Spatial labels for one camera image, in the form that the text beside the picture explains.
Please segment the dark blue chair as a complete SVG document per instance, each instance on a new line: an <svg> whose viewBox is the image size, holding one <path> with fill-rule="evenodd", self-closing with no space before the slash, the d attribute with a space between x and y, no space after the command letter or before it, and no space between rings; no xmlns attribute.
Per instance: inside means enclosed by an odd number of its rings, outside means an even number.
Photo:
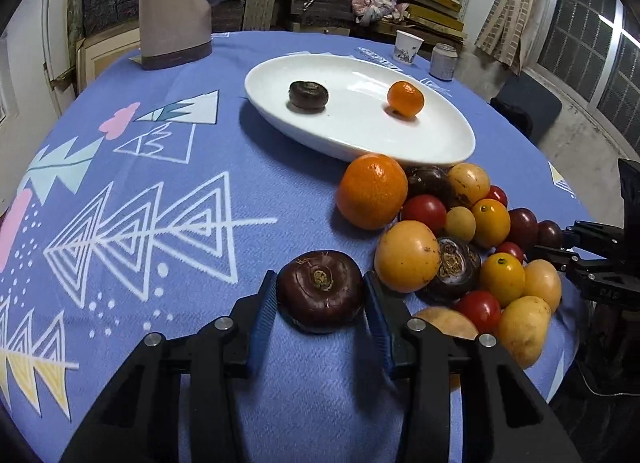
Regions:
<svg viewBox="0 0 640 463"><path fill-rule="evenodd" d="M489 105L536 145L562 110L560 99L526 73L511 74Z"/></svg>

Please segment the yellow tomato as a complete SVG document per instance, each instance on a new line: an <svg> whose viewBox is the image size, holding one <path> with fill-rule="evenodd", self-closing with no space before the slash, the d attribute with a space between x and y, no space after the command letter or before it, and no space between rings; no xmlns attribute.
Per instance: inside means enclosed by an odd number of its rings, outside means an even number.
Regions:
<svg viewBox="0 0 640 463"><path fill-rule="evenodd" d="M476 222L474 241L482 249L492 249L506 241L511 219L502 203L493 198L483 198L474 204L472 214Z"/></svg>
<svg viewBox="0 0 640 463"><path fill-rule="evenodd" d="M518 258L507 253L490 255L480 268L480 287L489 291L506 308L525 290L525 270Z"/></svg>

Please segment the red cherry tomato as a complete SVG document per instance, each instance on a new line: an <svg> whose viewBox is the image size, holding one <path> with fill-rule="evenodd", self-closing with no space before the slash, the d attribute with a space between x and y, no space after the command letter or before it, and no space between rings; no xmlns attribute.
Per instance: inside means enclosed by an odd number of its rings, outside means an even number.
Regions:
<svg viewBox="0 0 640 463"><path fill-rule="evenodd" d="M504 192L500 186L494 186L492 184L489 187L486 197L488 200L500 203L503 207L508 207L508 197L506 196L506 192Z"/></svg>
<svg viewBox="0 0 640 463"><path fill-rule="evenodd" d="M484 290L466 294L457 301L454 309L466 316L480 333L495 331L501 318L499 301L490 292Z"/></svg>
<svg viewBox="0 0 640 463"><path fill-rule="evenodd" d="M428 194L408 198L400 211L401 220L425 224L434 235L441 235L446 226L447 209L437 197Z"/></svg>
<svg viewBox="0 0 640 463"><path fill-rule="evenodd" d="M520 264L523 264L525 261L525 254L521 247L510 241L505 241L499 244L495 248L495 252L500 254L509 254L515 257Z"/></svg>

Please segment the yellow pear apple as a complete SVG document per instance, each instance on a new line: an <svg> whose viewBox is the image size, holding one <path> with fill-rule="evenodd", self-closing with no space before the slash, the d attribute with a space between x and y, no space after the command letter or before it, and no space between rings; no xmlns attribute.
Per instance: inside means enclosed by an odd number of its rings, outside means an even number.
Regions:
<svg viewBox="0 0 640 463"><path fill-rule="evenodd" d="M526 370L539 359L551 321L551 308L537 296L523 296L501 313L495 336L518 366Z"/></svg>

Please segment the cut dark mangosteen half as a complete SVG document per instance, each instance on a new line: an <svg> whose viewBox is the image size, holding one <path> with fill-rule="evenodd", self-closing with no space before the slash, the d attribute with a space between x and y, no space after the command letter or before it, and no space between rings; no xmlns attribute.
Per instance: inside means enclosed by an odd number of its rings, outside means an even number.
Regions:
<svg viewBox="0 0 640 463"><path fill-rule="evenodd" d="M416 295L427 303L452 304L478 287L482 260L474 246L457 238L440 237L437 242L439 268Z"/></svg>

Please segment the dark purple mangosteen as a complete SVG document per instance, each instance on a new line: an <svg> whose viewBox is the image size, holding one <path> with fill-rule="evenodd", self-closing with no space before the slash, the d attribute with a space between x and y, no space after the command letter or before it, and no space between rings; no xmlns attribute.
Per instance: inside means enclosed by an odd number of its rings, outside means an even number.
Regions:
<svg viewBox="0 0 640 463"><path fill-rule="evenodd" d="M310 334L348 327L363 306L360 268L339 251L312 251L294 258L278 273L276 289L283 318Z"/></svg>

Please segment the white paper cup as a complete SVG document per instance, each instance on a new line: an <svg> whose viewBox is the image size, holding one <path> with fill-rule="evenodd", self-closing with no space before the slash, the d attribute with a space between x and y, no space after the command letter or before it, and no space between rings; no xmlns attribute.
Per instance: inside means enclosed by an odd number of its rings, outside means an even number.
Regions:
<svg viewBox="0 0 640 463"><path fill-rule="evenodd" d="M398 30L393 51L394 60L403 64L413 64L422 44L421 37Z"/></svg>

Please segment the white oval plate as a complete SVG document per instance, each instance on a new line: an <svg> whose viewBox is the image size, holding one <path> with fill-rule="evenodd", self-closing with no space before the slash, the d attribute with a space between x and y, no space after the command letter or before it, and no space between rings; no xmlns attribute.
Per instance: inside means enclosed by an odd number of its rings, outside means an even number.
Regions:
<svg viewBox="0 0 640 463"><path fill-rule="evenodd" d="M321 111L295 108L288 90L296 80L318 82L328 90ZM410 82L423 93L424 107L413 118L394 114L388 105L394 82ZM337 160L376 153L402 165L447 167L469 160L475 150L470 123L444 96L401 72L351 56L279 56L254 66L244 88L272 127Z"/></svg>

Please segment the tan potato-like fruit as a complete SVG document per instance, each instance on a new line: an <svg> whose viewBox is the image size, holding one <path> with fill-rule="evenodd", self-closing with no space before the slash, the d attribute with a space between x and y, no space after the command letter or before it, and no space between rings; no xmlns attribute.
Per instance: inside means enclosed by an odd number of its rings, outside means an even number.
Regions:
<svg viewBox="0 0 640 463"><path fill-rule="evenodd" d="M413 318L419 318L445 335L469 339L474 341L480 332L473 322L459 311L442 306L431 306L413 313Z"/></svg>

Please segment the dark red plum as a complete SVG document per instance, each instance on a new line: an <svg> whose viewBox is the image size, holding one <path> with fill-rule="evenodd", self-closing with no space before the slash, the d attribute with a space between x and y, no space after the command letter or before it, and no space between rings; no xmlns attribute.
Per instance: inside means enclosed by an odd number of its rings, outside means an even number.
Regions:
<svg viewBox="0 0 640 463"><path fill-rule="evenodd" d="M563 245L563 230L552 220L539 221L536 244L560 249Z"/></svg>
<svg viewBox="0 0 640 463"><path fill-rule="evenodd" d="M508 241L516 244L524 253L535 245L538 235L538 221L528 208L520 207L509 212L511 227Z"/></svg>

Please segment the crumpled pink cloth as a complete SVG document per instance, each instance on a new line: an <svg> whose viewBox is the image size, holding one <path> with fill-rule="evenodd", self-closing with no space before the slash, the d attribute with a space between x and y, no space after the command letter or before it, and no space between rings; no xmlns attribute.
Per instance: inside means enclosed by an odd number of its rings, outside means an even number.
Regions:
<svg viewBox="0 0 640 463"><path fill-rule="evenodd" d="M405 19L409 5L398 0L352 0L352 12L358 25L380 21L398 23Z"/></svg>

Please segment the beige thermos jug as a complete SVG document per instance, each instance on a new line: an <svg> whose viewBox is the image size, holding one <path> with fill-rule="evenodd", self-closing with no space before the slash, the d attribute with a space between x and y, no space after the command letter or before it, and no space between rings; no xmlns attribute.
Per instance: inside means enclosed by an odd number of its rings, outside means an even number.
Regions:
<svg viewBox="0 0 640 463"><path fill-rule="evenodd" d="M212 9L221 0L139 0L141 66L163 70L212 51Z"/></svg>

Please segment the small silver can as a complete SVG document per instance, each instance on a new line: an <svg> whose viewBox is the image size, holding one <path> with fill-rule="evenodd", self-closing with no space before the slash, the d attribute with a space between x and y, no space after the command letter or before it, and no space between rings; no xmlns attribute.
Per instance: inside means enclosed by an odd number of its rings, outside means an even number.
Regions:
<svg viewBox="0 0 640 463"><path fill-rule="evenodd" d="M454 79L457 62L457 49L439 42L432 50L430 74L443 82L451 82Z"/></svg>

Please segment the small tan longan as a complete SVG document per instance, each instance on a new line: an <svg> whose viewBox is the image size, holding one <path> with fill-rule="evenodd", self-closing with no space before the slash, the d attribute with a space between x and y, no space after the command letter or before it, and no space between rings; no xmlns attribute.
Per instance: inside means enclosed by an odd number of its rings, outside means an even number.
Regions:
<svg viewBox="0 0 640 463"><path fill-rule="evenodd" d="M476 220L473 213L466 207L454 206L446 215L445 235L470 243L476 232Z"/></svg>

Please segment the small orange tangerine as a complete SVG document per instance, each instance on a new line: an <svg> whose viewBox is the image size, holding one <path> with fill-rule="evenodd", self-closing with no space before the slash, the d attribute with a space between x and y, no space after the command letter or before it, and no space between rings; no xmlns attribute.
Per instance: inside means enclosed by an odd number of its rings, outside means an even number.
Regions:
<svg viewBox="0 0 640 463"><path fill-rule="evenodd" d="M424 107L424 96L416 86L401 80L390 86L387 91L387 103L400 116L413 118Z"/></svg>

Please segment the blue patterned tablecloth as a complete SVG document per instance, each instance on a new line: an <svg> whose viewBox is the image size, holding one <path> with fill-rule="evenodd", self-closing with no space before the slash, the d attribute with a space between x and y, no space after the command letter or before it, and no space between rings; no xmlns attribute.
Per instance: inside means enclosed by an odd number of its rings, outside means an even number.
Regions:
<svg viewBox="0 0 640 463"><path fill-rule="evenodd" d="M285 32L214 35L198 62L113 63L44 139L1 228L1 413L43 462L149 332L196 333L257 292L267 270L309 251L370 269L378 234L334 197L347 163L288 139L246 99L244 78L276 56L353 56L443 94L474 129L471 158L561 227L591 220L548 160L460 82L392 46ZM402 410L366 328L306 335L281 317L253 382L236 382L253 462L393 462Z"/></svg>

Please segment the large orange tangerine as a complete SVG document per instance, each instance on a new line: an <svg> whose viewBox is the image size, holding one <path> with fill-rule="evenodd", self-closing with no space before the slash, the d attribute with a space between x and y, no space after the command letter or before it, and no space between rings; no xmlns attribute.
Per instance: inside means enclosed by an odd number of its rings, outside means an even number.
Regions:
<svg viewBox="0 0 640 463"><path fill-rule="evenodd" d="M383 154L364 154L346 168L335 203L355 227L383 229L400 212L408 196L408 178L397 160Z"/></svg>

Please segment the speckled yellow fruit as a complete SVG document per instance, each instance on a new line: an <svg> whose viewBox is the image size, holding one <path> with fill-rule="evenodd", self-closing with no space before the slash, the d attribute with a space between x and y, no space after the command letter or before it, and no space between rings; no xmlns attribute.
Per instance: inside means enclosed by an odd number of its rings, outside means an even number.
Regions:
<svg viewBox="0 0 640 463"><path fill-rule="evenodd" d="M454 198L465 207L483 200L490 189L490 178L484 168L472 163L460 163L448 170L448 181Z"/></svg>
<svg viewBox="0 0 640 463"><path fill-rule="evenodd" d="M543 259L535 259L524 267L524 296L535 296L545 301L555 313L562 298L562 282L558 270Z"/></svg>

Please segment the window with grid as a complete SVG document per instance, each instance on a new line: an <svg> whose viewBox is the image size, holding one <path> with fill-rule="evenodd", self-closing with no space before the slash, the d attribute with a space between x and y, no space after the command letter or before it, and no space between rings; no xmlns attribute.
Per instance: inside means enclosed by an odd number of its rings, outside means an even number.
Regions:
<svg viewBox="0 0 640 463"><path fill-rule="evenodd" d="M639 151L639 23L622 0L545 0L535 66Z"/></svg>

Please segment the large yellow passion fruit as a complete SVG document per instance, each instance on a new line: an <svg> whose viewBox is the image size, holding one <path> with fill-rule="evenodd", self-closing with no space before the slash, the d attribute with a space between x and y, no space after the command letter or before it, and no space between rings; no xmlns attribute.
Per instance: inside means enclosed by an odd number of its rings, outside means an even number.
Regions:
<svg viewBox="0 0 640 463"><path fill-rule="evenodd" d="M386 230L374 254L378 279L397 293L426 287L440 266L439 244L432 230L416 220L402 220Z"/></svg>

